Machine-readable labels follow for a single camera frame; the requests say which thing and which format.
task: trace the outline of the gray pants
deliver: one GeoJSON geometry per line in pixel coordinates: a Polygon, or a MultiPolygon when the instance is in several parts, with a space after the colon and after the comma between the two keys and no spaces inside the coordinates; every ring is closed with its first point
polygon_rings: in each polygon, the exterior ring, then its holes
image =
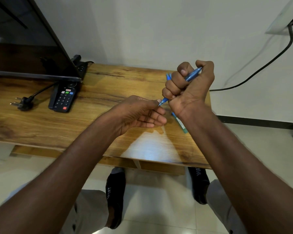
{"type": "MultiPolygon", "coordinates": [[[[26,184],[13,191],[12,197],[26,184]]],[[[229,233],[245,234],[246,229],[237,212],[232,207],[223,187],[218,180],[211,182],[206,199],[219,220],[229,233]]],[[[91,234],[106,225],[108,207],[105,193],[100,190],[82,190],[69,212],[60,234],[91,234]]]]}

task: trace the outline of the forearm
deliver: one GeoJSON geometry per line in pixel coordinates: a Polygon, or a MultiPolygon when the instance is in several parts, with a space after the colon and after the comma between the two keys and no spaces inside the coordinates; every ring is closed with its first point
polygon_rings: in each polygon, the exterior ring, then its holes
{"type": "Polygon", "coordinates": [[[45,171],[0,207],[0,233],[59,233],[88,176],[117,137],[118,126],[115,118],[95,120],[45,171]]]}
{"type": "Polygon", "coordinates": [[[293,233],[293,189],[267,169],[202,102],[177,116],[247,229],[251,233],[293,233]]]}

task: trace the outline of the black power plug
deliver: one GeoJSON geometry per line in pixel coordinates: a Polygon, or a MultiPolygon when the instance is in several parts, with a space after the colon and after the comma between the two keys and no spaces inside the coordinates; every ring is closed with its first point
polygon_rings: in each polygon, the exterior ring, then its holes
{"type": "Polygon", "coordinates": [[[30,109],[32,109],[33,107],[33,103],[32,101],[34,100],[35,97],[30,96],[29,98],[23,97],[23,98],[16,98],[18,100],[20,100],[19,103],[14,102],[14,103],[10,103],[10,105],[13,106],[17,106],[17,109],[21,110],[21,111],[29,111],[30,109]]]}

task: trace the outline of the sock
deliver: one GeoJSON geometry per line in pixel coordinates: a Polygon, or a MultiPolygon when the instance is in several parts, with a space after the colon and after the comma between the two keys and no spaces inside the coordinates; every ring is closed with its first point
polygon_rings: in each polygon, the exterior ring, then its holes
{"type": "Polygon", "coordinates": [[[105,186],[107,205],[109,207],[112,206],[114,209],[114,219],[110,226],[111,229],[115,229],[121,224],[125,186],[125,170],[118,167],[113,168],[105,186]]]}
{"type": "Polygon", "coordinates": [[[194,199],[200,204],[207,204],[205,199],[206,186],[210,184],[205,169],[188,167],[192,180],[194,199]]]}

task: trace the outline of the table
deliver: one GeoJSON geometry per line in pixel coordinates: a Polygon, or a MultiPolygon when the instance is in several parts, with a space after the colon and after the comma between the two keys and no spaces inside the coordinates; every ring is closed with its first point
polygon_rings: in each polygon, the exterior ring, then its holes
{"type": "MultiPolygon", "coordinates": [[[[46,81],[0,78],[0,142],[17,145],[13,152],[57,157],[100,114],[132,94],[162,98],[167,70],[91,64],[69,113],[48,109],[50,90],[35,98],[31,111],[9,103],[30,96],[50,84],[46,81]]],[[[205,103],[210,106],[210,95],[205,103]]],[[[171,115],[153,129],[133,128],[118,137],[100,163],[145,170],[184,173],[182,166],[210,169],[189,133],[184,134],[171,115]]]]}

